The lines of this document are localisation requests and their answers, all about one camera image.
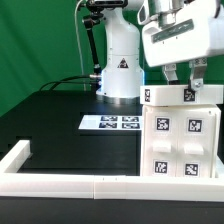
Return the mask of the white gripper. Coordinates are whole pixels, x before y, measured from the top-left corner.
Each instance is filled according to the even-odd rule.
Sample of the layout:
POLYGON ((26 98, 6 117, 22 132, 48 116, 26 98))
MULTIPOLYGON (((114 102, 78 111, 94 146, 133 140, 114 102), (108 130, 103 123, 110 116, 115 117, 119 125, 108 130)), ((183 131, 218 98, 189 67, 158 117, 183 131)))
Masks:
POLYGON ((143 26, 147 64, 164 65, 162 72, 169 85, 180 84, 176 65, 171 63, 191 60, 189 88, 198 91, 204 84, 206 58, 224 55, 221 0, 143 0, 138 23, 143 26))

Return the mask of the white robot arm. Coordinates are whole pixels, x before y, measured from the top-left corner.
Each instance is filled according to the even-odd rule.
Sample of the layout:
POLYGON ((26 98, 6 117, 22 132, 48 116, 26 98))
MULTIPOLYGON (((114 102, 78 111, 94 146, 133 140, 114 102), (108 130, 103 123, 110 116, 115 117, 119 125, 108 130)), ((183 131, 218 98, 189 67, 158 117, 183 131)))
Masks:
POLYGON ((140 97, 143 51, 170 84, 179 82, 176 65, 190 64, 188 88, 198 91, 209 57, 224 55, 221 0, 94 0, 105 19, 107 64, 97 95, 110 101, 140 97))

